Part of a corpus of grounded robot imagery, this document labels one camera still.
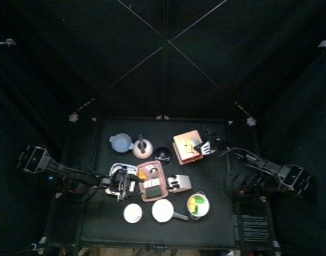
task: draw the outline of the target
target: black backdrop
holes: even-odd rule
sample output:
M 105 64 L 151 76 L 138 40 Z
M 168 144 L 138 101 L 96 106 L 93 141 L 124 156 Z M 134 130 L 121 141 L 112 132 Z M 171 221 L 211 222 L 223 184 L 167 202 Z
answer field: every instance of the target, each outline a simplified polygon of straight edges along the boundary
M 59 159 L 67 116 L 258 119 L 262 155 L 298 163 L 315 202 L 274 198 L 290 255 L 326 254 L 326 1 L 0 1 L 0 252 L 40 239 L 45 176 L 16 172 L 27 143 Z

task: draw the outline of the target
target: white plate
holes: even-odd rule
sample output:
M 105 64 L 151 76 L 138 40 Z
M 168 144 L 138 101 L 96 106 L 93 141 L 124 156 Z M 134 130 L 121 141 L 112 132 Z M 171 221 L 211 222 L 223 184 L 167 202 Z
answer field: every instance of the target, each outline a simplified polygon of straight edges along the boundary
M 152 215 L 158 222 L 167 222 L 174 215 L 174 206 L 167 199 L 159 199 L 152 205 Z
M 138 204 L 130 204 L 124 209 L 124 219 L 128 223 L 136 223 L 142 219 L 143 211 Z

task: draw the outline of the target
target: black device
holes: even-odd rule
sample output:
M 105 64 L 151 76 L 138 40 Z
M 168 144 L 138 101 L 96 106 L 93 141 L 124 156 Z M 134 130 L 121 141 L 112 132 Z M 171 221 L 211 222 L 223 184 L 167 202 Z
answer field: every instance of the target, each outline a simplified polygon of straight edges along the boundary
M 267 192 L 284 192 L 303 197 L 310 190 L 311 177 L 298 165 L 278 165 L 263 159 L 248 150 L 230 145 L 216 137 L 216 133 L 206 130 L 208 140 L 194 148 L 202 155 L 215 152 L 220 156 L 230 153 L 236 160 L 251 167 L 250 174 L 239 173 L 226 180 L 232 195 L 238 198 L 260 196 Z
M 95 173 L 92 170 L 84 171 L 69 168 L 57 163 L 44 147 L 28 145 L 21 153 L 17 168 L 28 173 L 37 174 L 49 171 L 63 178 L 65 191 L 71 194 L 81 194 L 83 199 L 88 199 L 99 188 L 109 188 L 119 200 L 124 200 L 131 195 L 128 184 L 131 180 L 142 182 L 138 176 L 128 174 L 125 168 L 120 168 L 112 176 Z

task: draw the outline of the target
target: kettle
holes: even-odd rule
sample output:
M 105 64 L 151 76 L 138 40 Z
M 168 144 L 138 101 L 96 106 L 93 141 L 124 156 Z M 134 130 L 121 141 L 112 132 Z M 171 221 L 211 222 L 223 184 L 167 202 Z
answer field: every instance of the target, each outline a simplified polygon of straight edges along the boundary
M 151 156 L 154 147 L 151 142 L 143 138 L 142 134 L 138 136 L 138 141 L 134 145 L 134 155 L 139 159 L 146 159 Z

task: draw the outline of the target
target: white object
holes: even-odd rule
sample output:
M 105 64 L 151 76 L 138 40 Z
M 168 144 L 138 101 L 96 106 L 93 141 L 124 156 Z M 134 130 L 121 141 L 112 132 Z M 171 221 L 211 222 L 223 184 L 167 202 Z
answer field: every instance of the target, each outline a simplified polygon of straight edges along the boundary
M 68 115 L 69 122 L 76 122 L 79 120 L 79 115 L 76 113 L 72 113 Z
M 159 178 L 144 181 L 144 188 L 152 188 L 160 186 Z
M 159 199 L 152 205 L 152 216 L 158 222 L 167 222 L 172 217 L 182 220 L 188 220 L 188 216 L 184 216 L 174 212 L 174 206 L 167 199 Z
M 112 164 L 111 170 L 109 170 L 109 176 L 112 176 L 119 169 L 125 168 L 128 174 L 138 174 L 138 168 L 135 165 L 123 164 L 123 163 L 115 163 Z
M 130 183 L 130 189 L 128 189 L 130 192 L 134 192 L 134 191 L 135 191 L 135 186 L 136 186 L 136 182 L 135 182 L 135 181 L 131 181 L 131 183 Z
M 128 223 L 136 223 L 142 219 L 143 211 L 138 204 L 130 204 L 124 209 L 124 219 Z
M 158 173 L 158 168 L 151 168 L 151 170 L 150 170 L 150 176 L 151 176 L 151 178 L 152 178 L 152 179 L 158 178 L 158 175 L 159 175 L 159 173 Z
M 139 135 L 139 139 L 134 145 L 134 155 L 139 159 L 147 159 L 154 152 L 154 146 L 151 142 L 143 139 L 143 136 Z
M 168 177 L 168 191 L 178 193 L 191 189 L 190 177 L 187 175 L 174 175 Z
M 211 149 L 211 143 L 207 141 L 200 147 L 200 154 L 203 156 L 212 154 L 215 151 Z
M 248 126 L 255 126 L 256 120 L 250 116 L 250 117 L 246 119 L 246 123 L 248 124 Z

